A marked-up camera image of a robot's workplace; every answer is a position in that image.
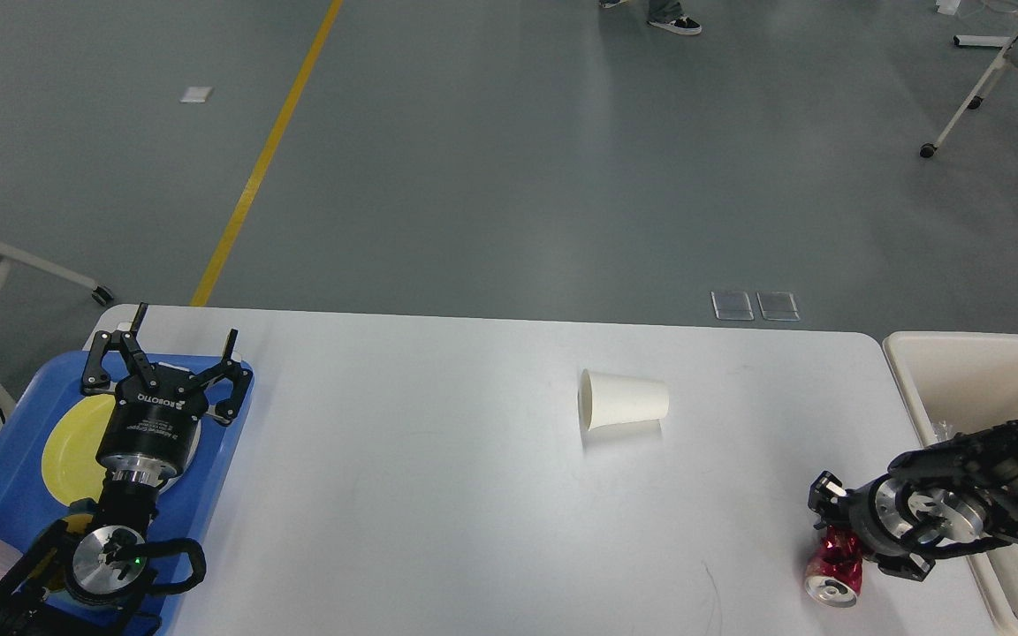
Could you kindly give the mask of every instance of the caster wheel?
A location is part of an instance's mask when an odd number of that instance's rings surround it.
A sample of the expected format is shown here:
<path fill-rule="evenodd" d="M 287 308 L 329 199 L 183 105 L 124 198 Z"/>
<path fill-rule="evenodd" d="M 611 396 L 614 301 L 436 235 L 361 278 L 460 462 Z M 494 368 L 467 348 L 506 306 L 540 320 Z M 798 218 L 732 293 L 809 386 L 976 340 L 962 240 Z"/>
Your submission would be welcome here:
<path fill-rule="evenodd" d="M 97 304 L 101 306 L 109 306 L 113 301 L 112 291 L 109 287 L 104 285 L 98 285 L 96 290 L 93 290 L 93 300 L 97 301 Z"/>

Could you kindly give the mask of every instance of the person's leg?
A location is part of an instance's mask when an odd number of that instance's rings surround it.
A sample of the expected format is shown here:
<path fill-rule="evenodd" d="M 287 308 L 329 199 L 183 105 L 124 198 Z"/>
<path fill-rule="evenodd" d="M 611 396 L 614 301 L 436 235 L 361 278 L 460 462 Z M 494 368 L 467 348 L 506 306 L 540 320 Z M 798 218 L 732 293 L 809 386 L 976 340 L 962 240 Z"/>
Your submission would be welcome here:
<path fill-rule="evenodd" d="M 678 0 L 651 0 L 649 19 L 654 23 L 670 23 L 682 16 L 682 3 Z"/>

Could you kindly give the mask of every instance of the red can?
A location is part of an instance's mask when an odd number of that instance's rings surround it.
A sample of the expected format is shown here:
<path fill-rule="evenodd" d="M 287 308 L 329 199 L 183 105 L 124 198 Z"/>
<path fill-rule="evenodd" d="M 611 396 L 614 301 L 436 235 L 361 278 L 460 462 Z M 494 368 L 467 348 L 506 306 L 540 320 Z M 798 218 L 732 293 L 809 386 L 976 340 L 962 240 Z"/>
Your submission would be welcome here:
<path fill-rule="evenodd" d="M 807 595 L 832 608 L 849 608 L 859 600 L 861 543 L 851 528 L 829 525 L 819 551 L 803 572 Z"/>

